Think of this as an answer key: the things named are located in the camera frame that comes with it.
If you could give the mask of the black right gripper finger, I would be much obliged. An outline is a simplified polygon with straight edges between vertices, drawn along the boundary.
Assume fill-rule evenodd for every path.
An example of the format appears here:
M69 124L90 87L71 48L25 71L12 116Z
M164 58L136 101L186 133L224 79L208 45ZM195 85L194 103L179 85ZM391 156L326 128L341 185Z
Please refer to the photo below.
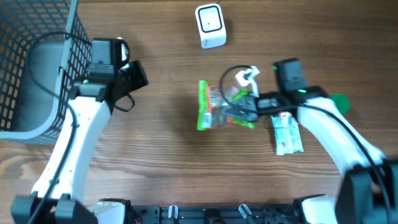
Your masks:
M259 117L256 113L243 112L241 110L237 110L230 106L226 106L222 109L222 114L225 116L229 116L235 119L247 121L247 122L257 122Z
M252 94L238 94L232 100L234 108L255 108L256 97Z

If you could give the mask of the small red white carton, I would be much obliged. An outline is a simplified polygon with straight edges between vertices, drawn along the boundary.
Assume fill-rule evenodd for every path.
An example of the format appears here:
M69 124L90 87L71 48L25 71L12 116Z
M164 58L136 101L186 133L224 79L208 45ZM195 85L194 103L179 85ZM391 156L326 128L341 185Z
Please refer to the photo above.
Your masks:
M291 116L292 116L292 114L289 113L289 112L286 112L286 111L280 112L280 113L278 114L278 117L279 117L280 119L289 118L289 117L291 117Z

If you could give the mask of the green gummy candy bag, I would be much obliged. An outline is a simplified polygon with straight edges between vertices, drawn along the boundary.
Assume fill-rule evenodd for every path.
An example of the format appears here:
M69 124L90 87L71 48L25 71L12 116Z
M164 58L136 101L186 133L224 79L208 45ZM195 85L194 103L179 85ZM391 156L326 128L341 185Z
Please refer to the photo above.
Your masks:
M223 129L234 125L250 129L255 128L254 123L222 114L221 110L228 106L228 104L222 98L219 87L210 85L206 80L198 82L198 104L198 131Z

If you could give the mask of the teal white tissue pack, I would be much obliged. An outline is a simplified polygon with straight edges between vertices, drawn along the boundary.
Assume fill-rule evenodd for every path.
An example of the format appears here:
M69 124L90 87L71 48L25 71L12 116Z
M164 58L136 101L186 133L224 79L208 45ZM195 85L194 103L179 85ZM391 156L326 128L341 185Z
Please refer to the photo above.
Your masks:
M303 152L299 124L293 116L280 119L278 115L271 116L274 127L276 154L283 156L295 152Z

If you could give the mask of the green lid jar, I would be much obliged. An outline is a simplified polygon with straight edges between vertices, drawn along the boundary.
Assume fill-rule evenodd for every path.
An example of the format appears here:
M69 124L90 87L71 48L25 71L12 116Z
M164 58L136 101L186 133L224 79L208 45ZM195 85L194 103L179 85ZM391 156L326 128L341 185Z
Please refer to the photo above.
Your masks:
M335 103L341 114L346 114L350 110L350 101L345 95L336 93L331 95L330 99Z

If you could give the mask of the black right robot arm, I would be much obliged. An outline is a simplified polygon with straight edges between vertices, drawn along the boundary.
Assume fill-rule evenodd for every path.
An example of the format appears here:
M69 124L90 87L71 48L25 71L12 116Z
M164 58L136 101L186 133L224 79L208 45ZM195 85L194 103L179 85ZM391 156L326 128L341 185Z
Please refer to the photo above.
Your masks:
M343 177L338 196L314 195L296 201L301 223L397 223L397 161L360 135L338 111L320 86L310 86L297 58L274 63L277 92L260 93L259 70L253 65L228 68L219 80L237 69L236 79L252 92L230 101L226 116L248 122L260 116L289 112L323 146Z

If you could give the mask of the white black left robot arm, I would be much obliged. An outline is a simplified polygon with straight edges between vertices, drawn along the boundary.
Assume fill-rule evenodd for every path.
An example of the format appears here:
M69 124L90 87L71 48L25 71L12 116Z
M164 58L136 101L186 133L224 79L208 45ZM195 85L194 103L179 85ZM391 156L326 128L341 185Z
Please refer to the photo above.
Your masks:
M29 196L11 205L15 223L136 223L129 200L106 198L83 204L85 180L99 136L121 98L148 85L140 61L130 61L122 38L93 39L85 75L69 87L62 130L45 170Z

